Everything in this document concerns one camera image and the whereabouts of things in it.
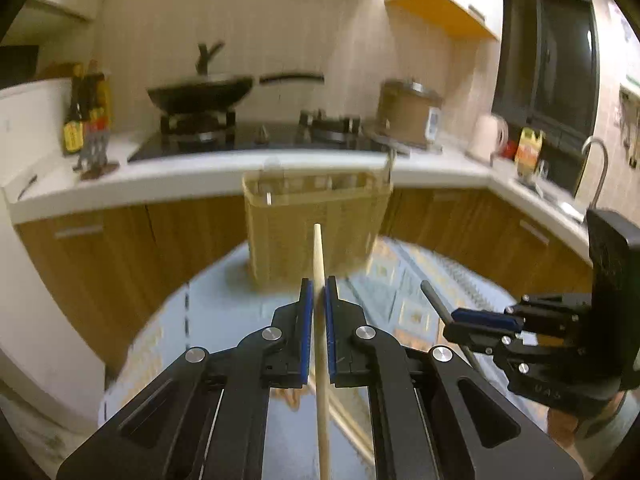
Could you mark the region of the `right hand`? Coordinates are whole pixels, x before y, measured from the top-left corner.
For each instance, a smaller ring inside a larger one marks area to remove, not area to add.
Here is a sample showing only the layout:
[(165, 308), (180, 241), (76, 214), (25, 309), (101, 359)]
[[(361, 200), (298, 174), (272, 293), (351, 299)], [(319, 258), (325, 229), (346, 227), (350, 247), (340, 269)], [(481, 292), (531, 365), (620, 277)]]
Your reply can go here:
[(639, 414), (639, 401), (620, 392), (597, 416), (579, 419), (557, 410), (547, 413), (547, 434), (576, 460), (591, 479), (612, 457)]

